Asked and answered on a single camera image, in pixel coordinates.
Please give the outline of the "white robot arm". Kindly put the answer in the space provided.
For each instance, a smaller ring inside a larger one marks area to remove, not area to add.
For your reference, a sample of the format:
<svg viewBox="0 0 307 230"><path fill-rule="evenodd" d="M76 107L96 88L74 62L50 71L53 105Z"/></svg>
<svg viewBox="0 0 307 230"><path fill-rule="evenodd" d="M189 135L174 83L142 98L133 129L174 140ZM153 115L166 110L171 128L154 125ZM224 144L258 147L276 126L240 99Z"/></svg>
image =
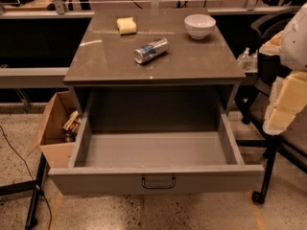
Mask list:
<svg viewBox="0 0 307 230"><path fill-rule="evenodd" d="M264 131L269 135L284 132L307 105L307 5L304 4L283 31L260 47L267 56L280 56L280 62L292 70L285 79L273 84L275 94L265 114Z"/></svg>

